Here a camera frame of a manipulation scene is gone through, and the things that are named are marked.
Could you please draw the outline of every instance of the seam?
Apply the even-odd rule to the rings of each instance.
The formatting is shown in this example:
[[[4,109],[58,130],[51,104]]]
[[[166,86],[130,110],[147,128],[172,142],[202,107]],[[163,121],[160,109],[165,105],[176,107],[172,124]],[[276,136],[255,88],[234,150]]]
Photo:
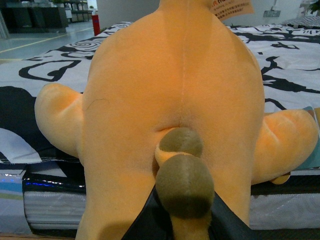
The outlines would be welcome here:
[[[183,122],[183,107],[185,102],[185,88],[186,88],[186,50],[187,50],[187,36],[188,36],[188,21],[190,16],[190,0],[187,0],[186,5],[186,18],[184,22],[184,36],[182,40],[182,87],[181,87],[181,102],[180,102],[180,118],[179,118],[179,127],[182,126]]]

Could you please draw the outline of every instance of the bed cover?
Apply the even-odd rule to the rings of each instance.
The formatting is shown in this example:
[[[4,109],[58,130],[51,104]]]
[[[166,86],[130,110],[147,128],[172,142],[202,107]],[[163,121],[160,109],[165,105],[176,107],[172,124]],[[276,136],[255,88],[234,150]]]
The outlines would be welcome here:
[[[0,235],[75,236],[86,201],[83,168],[40,133],[35,99],[52,82],[83,92],[97,47],[130,24],[121,22],[90,39],[0,65]],[[265,112],[307,109],[312,114],[320,107],[320,25],[312,27],[296,21],[229,27],[258,60]],[[253,186],[251,228],[264,239],[277,234],[277,239],[320,239],[319,161],[318,144],[285,184]]]

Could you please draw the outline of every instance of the red pole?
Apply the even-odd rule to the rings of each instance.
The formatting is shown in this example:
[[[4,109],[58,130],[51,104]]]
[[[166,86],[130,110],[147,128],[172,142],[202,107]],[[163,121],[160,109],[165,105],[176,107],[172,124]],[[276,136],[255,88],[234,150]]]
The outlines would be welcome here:
[[[98,15],[92,15],[92,24],[94,35],[97,36],[100,33],[100,24]]]

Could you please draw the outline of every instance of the plush toy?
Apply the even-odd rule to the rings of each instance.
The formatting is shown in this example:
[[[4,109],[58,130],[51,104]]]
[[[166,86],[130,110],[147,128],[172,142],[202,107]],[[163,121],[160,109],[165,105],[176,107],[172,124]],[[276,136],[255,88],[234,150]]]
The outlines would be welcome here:
[[[83,94],[49,84],[38,95],[39,129],[84,166],[77,240],[121,239],[156,178],[176,240],[208,238],[214,191],[248,225],[251,185],[313,151],[306,111],[264,116],[258,63],[211,5],[161,0],[101,44]]]

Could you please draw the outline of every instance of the black and white patterned fabric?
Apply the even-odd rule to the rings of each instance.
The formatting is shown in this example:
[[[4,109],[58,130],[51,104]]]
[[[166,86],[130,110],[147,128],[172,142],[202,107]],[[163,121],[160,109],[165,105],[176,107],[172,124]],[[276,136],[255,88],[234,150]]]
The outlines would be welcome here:
[[[53,147],[41,134],[35,120],[35,99],[40,89],[52,82],[83,92],[98,46],[130,24],[121,22],[96,37],[0,65],[0,163],[79,161]],[[284,25],[230,29],[259,62],[266,112],[320,107],[320,29]]]
[[[310,29],[312,28],[320,29],[320,16],[297,17],[297,18],[284,21],[282,25],[292,26],[294,28],[305,27]]]

